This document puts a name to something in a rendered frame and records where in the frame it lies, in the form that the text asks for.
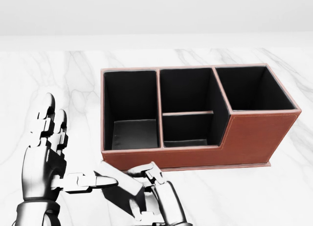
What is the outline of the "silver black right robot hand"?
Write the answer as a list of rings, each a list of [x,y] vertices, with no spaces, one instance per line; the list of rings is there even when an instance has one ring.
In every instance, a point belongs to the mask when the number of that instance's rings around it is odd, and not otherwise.
[[[152,226],[193,226],[186,219],[183,207],[170,181],[163,177],[162,171],[152,161],[151,163],[133,167],[127,171],[133,178],[147,178],[150,182],[145,191],[155,196],[164,222],[153,222]]]

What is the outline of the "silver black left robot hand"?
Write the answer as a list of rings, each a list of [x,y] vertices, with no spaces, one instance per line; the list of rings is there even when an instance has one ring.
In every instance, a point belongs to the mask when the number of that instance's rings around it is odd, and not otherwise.
[[[47,93],[30,131],[22,167],[24,200],[52,200],[60,191],[88,193],[93,189],[116,186],[111,177],[83,173],[65,175],[67,162],[63,150],[68,142],[67,114],[55,111],[55,99]]]

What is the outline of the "red-brown desk caddy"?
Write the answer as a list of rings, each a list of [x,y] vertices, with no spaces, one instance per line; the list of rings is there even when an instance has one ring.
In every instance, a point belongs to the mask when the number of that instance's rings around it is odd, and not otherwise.
[[[300,114],[267,64],[101,72],[101,153],[123,171],[268,165]]]

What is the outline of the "white book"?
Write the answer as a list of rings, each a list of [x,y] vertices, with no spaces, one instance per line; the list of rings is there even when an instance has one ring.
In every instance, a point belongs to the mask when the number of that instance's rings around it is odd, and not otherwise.
[[[139,181],[128,176],[106,162],[101,162],[96,174],[117,180],[118,185],[102,190],[104,197],[134,218],[146,211],[144,186]]]

